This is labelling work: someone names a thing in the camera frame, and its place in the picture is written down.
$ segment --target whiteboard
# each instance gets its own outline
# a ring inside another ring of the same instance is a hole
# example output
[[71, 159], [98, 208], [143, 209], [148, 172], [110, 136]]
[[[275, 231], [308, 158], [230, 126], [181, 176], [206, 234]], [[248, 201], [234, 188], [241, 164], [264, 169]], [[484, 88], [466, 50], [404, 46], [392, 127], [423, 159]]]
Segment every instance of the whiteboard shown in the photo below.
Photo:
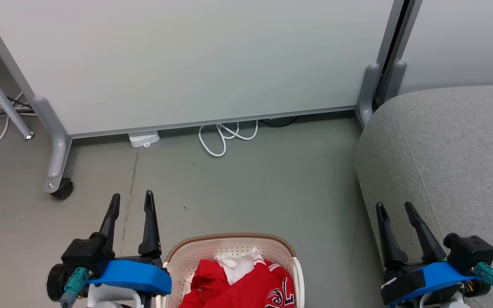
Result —
[[424, 0], [402, 60], [400, 94], [493, 84], [493, 0]]
[[69, 134], [355, 105], [392, 0], [0, 0]]

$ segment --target basket rim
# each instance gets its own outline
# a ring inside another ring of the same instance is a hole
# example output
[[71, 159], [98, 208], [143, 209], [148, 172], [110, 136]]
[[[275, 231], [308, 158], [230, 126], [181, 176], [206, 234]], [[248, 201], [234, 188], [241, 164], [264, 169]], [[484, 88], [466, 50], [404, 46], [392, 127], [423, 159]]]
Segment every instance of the basket rim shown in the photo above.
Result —
[[280, 243], [281, 245], [283, 245], [293, 258], [296, 257], [296, 252], [294, 248], [292, 248], [292, 246], [288, 242], [286, 242], [286, 240], [276, 235], [263, 234], [263, 233], [220, 233], [220, 234], [210, 234], [210, 235], [190, 237], [186, 240], [181, 241], [170, 250], [168, 255], [166, 255], [165, 262], [170, 263], [170, 260], [172, 259], [174, 254], [178, 251], [178, 249], [186, 246], [187, 244], [202, 242], [204, 240], [225, 240], [227, 238], [254, 238], [254, 239], [260, 238], [263, 240], [274, 240]]

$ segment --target white cloth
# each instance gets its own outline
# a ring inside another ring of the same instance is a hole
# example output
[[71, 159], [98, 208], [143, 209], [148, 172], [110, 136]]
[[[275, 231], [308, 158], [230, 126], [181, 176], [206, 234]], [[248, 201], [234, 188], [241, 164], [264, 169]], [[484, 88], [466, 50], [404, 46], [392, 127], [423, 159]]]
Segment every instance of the white cloth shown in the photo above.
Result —
[[266, 264], [258, 248], [253, 248], [250, 252], [241, 253], [238, 257], [227, 253], [217, 255], [214, 259], [225, 271], [229, 285], [232, 285], [243, 278], [244, 275], [250, 273], [254, 269], [255, 264]]

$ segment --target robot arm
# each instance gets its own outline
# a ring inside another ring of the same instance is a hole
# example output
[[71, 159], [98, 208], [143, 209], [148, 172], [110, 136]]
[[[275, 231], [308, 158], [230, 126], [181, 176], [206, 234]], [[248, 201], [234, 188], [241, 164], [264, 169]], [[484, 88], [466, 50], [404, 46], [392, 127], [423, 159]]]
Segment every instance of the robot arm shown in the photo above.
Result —
[[416, 230], [423, 251], [422, 263], [409, 264], [397, 244], [390, 219], [381, 202], [376, 204], [384, 267], [381, 296], [387, 306], [420, 307], [439, 304], [465, 308], [463, 297], [483, 296], [493, 286], [493, 246], [478, 236], [448, 234], [444, 246], [438, 244], [412, 203], [405, 203], [410, 224]]
[[86, 297], [89, 307], [120, 308], [104, 302], [131, 299], [137, 301], [137, 307], [150, 307], [153, 296], [170, 294], [172, 281], [160, 258], [153, 193], [146, 192], [146, 218], [138, 256], [116, 258], [113, 251], [120, 201], [118, 193], [113, 195], [100, 231], [87, 240], [73, 240], [61, 257], [62, 263], [49, 272], [47, 295], [53, 302], [60, 302], [62, 308], [71, 308], [76, 298]]

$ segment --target red clothing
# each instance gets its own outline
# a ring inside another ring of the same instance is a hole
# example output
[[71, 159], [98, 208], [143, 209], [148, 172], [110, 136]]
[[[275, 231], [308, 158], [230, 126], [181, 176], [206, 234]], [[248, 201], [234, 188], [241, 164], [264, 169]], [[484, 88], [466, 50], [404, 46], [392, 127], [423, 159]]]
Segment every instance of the red clothing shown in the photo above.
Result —
[[294, 308], [294, 282], [280, 265], [265, 261], [233, 285], [215, 261], [202, 260], [195, 271], [191, 292], [180, 308]]

